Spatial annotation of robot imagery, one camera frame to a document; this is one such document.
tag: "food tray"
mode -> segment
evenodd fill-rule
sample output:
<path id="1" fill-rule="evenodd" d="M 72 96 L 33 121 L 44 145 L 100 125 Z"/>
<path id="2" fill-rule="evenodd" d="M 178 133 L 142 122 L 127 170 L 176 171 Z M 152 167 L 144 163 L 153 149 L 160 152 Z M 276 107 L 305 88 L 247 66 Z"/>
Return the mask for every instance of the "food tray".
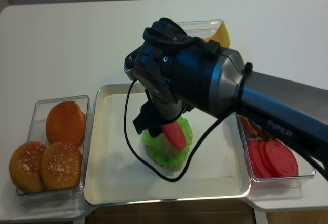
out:
<path id="1" fill-rule="evenodd" d="M 264 189 L 264 188 L 301 188 L 301 186 L 308 181 L 309 179 L 313 179 L 316 171 L 315 169 L 303 159 L 300 155 L 298 155 L 295 151 L 291 150 L 294 154 L 297 164 L 298 164 L 298 176 L 294 177 L 272 177 L 272 178 L 260 178 L 255 174 L 255 170 L 253 168 L 250 154 L 248 150 L 249 143 L 253 140 L 247 134 L 244 129 L 239 116 L 236 115 L 240 138 L 245 147 L 245 159 L 248 164 L 248 172 L 250 178 L 252 180 L 252 189 Z"/>
<path id="2" fill-rule="evenodd" d="M 85 129 L 84 141 L 78 147 L 82 153 L 82 164 L 81 164 L 82 168 L 81 168 L 80 182 L 78 186 L 74 188 L 43 191 L 43 192 L 30 193 L 30 194 L 24 194 L 21 190 L 17 188 L 16 202 L 20 205 L 24 205 L 27 203 L 51 202 L 55 200 L 83 198 L 84 179 L 85 179 L 85 172 L 87 167 L 87 159 L 88 159 L 88 152 L 90 146 L 90 136 L 91 136 L 91 129 L 92 129 L 92 113 L 91 113 L 88 96 L 83 95 L 83 96 L 38 101 L 35 104 L 27 141 L 39 141 L 46 146 L 49 145 L 46 137 L 46 120 L 48 114 L 54 106 L 64 101 L 75 101 L 86 116 L 86 129 Z"/>
<path id="3" fill-rule="evenodd" d="M 124 102 L 119 102 L 117 94 L 126 96 L 130 84 L 107 85 L 100 88 L 95 103 L 95 115 L 91 136 L 90 152 L 85 181 L 85 200 L 91 205 L 122 204 L 141 201 L 187 200 L 208 198 L 237 198 L 248 194 L 250 178 L 247 173 L 243 146 L 238 133 L 235 116 L 228 117 L 215 131 L 217 137 L 214 142 L 205 140 L 195 153 L 189 169 L 179 182 L 170 183 L 160 179 L 150 169 L 140 163 L 129 150 L 123 137 Z M 127 130 L 131 146 L 139 153 L 140 137 L 135 132 L 131 117 L 140 111 L 143 99 L 146 98 L 145 89 L 135 84 L 131 91 L 128 104 Z M 212 122 L 211 116 L 203 113 L 196 121 L 188 118 L 195 137 L 200 136 L 193 127 Z M 111 139 L 115 134 L 121 139 Z M 223 165 L 212 165 L 215 156 L 221 157 L 222 152 L 229 157 L 231 176 L 217 177 Z M 149 160 L 147 155 L 140 155 Z"/>

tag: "tomato slice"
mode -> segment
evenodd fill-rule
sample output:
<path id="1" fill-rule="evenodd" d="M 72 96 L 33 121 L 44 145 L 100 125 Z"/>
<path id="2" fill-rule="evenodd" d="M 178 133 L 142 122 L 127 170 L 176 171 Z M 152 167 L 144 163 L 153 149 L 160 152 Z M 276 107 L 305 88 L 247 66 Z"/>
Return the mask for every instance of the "tomato slice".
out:
<path id="1" fill-rule="evenodd" d="M 260 145 L 259 145 L 259 152 L 260 152 L 260 158 L 264 164 L 264 166 L 266 167 L 266 169 L 271 173 L 271 175 L 274 176 L 274 173 L 272 172 L 272 169 L 270 167 L 270 164 L 268 162 L 268 156 L 267 156 L 267 153 L 265 152 L 265 145 L 267 144 L 266 141 L 262 140 L 260 142 Z"/>
<path id="2" fill-rule="evenodd" d="M 298 165 L 293 153 L 282 143 L 270 140 L 266 143 L 265 152 L 275 176 L 297 176 Z"/>
<path id="3" fill-rule="evenodd" d="M 166 139 L 177 150 L 183 150 L 186 147 L 186 137 L 177 121 L 161 126 Z"/>
<path id="4" fill-rule="evenodd" d="M 251 141 L 251 143 L 249 144 L 251 161 L 258 176 L 260 176 L 261 178 L 270 178 L 272 177 L 272 174 L 267 170 L 264 163 L 262 162 L 262 159 L 260 157 L 259 145 L 260 142 L 256 140 Z"/>

